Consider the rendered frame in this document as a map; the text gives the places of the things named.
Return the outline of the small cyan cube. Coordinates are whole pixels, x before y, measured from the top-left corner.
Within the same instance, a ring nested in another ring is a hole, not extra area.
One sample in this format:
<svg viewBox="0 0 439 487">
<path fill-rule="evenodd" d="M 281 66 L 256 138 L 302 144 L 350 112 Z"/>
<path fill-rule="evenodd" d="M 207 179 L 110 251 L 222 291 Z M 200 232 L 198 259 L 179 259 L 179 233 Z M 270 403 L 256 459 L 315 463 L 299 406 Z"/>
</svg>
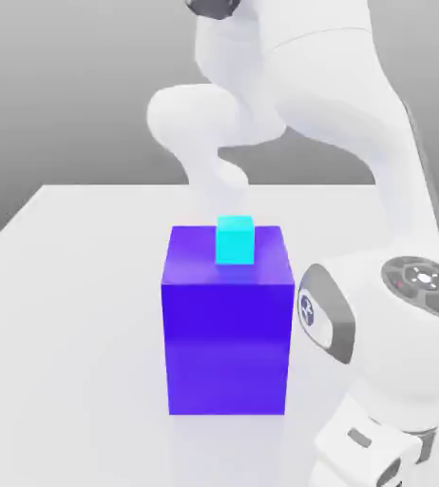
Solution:
<svg viewBox="0 0 439 487">
<path fill-rule="evenodd" d="M 255 225 L 251 216 L 222 215 L 216 225 L 216 264 L 250 265 L 255 261 Z"/>
</svg>

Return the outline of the large blue box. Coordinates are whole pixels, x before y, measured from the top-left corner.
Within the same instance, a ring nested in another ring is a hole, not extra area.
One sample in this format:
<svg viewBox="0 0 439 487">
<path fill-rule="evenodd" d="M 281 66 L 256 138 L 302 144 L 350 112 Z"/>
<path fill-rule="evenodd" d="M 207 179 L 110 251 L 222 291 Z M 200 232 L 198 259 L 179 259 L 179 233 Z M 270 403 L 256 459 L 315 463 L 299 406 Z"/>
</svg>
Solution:
<svg viewBox="0 0 439 487">
<path fill-rule="evenodd" d="M 164 262 L 162 322 L 172 415 L 285 411 L 295 280 L 282 232 L 255 231 L 250 265 L 215 262 L 212 226 L 175 226 Z"/>
</svg>

